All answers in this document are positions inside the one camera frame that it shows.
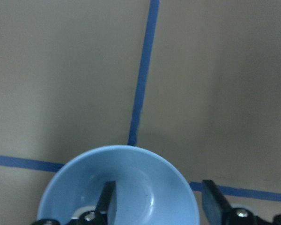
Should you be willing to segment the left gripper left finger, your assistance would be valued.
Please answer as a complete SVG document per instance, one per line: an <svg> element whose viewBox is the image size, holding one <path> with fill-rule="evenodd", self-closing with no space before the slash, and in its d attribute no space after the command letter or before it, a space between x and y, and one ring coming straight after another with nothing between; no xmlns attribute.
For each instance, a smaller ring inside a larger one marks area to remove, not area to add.
<svg viewBox="0 0 281 225"><path fill-rule="evenodd" d="M115 224L117 212L117 186L115 181L105 182L96 205L96 212L100 214L105 225Z"/></svg>

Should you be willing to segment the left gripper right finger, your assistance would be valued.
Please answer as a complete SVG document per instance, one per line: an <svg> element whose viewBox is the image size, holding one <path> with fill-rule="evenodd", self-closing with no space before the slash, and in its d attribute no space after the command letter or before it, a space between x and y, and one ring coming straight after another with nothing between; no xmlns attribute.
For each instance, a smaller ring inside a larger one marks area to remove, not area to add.
<svg viewBox="0 0 281 225"><path fill-rule="evenodd" d="M202 208L210 225L225 225L232 207L212 180L202 181Z"/></svg>

